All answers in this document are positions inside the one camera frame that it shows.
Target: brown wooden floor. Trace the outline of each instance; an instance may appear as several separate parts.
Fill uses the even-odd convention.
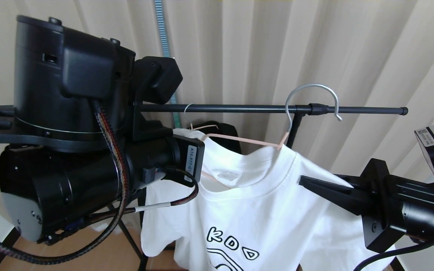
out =
[[[135,228],[128,228],[135,242],[140,247],[140,234]],[[93,241],[100,233],[91,228],[78,231],[73,236],[64,239],[55,245],[38,245],[20,237],[14,247],[31,254],[40,256],[60,256],[69,254],[84,247]],[[0,271],[135,271],[140,260],[131,248],[123,233],[112,233],[101,245],[87,254],[58,265],[35,265],[11,257],[5,257],[0,264]],[[177,271],[183,270],[174,261],[174,251],[164,250],[157,257],[148,260],[147,270],[151,271]]]

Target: white t-shirt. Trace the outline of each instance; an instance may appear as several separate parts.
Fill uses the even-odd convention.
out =
[[[298,264],[305,271],[351,271],[375,254],[365,248],[360,216],[298,182],[306,175],[350,185],[286,146],[241,155],[206,139],[202,171],[219,182],[202,175],[194,200],[145,211],[141,242],[147,256],[176,240],[174,259],[190,271],[295,271]],[[179,199],[192,189],[161,180],[148,186],[146,204]],[[381,271],[391,260],[365,270]]]

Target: blue measuring tape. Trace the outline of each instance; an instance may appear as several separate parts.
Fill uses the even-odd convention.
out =
[[[164,54],[164,57],[170,57],[170,50],[168,48],[167,30],[165,29],[164,7],[162,5],[162,0],[154,0],[153,3],[155,4],[155,13],[157,14],[157,24],[158,24],[158,31],[160,33],[160,43],[162,44],[162,53]],[[177,98],[175,97],[175,94],[173,94],[172,97],[170,98],[170,103],[171,104],[177,103]],[[174,112],[173,116],[174,116],[175,128],[181,128],[179,113]]]

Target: curtain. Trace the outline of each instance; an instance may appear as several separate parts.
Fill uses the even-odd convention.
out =
[[[434,124],[434,1],[167,0],[164,12],[184,77],[179,103],[283,105],[297,86],[319,83],[337,93],[341,106],[406,106],[406,116],[306,116],[293,149],[337,174],[358,175],[372,157],[406,178],[431,174],[413,131]],[[138,58],[162,55],[151,0],[0,1],[0,104],[12,104],[17,14],[57,17],[64,26],[116,38]],[[308,103],[333,99],[318,88],[292,99]],[[170,113],[149,116],[172,126]],[[276,143],[288,126],[284,114],[186,117],[227,122],[242,137]]]

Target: silver metal hook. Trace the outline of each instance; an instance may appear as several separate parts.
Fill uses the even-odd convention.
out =
[[[189,120],[189,119],[186,117],[186,110],[187,110],[187,108],[188,108],[189,106],[191,106],[191,105],[193,105],[193,104],[188,104],[188,105],[185,107],[185,109],[184,109],[184,118],[185,118],[188,122],[190,122],[190,128],[193,129],[192,121]]]
[[[293,90],[291,92],[291,94],[289,94],[289,96],[286,99],[286,106],[285,106],[286,107],[286,114],[287,114],[287,117],[289,118],[289,129],[287,129],[287,132],[291,132],[291,126],[292,126],[292,118],[291,118],[291,114],[289,113],[289,102],[291,101],[292,96],[294,94],[296,94],[297,91],[300,91],[301,89],[307,88],[307,87],[320,87],[320,88],[324,88],[329,93],[331,93],[331,95],[334,98],[334,115],[336,116],[336,118],[339,121],[342,120],[341,116],[338,115],[338,113],[339,113],[339,99],[338,99],[338,96],[336,95],[336,93],[334,93],[334,91],[331,88],[329,88],[329,87],[327,87],[325,85],[322,85],[322,84],[305,84],[305,85],[302,85],[302,86],[296,88],[295,90]]]

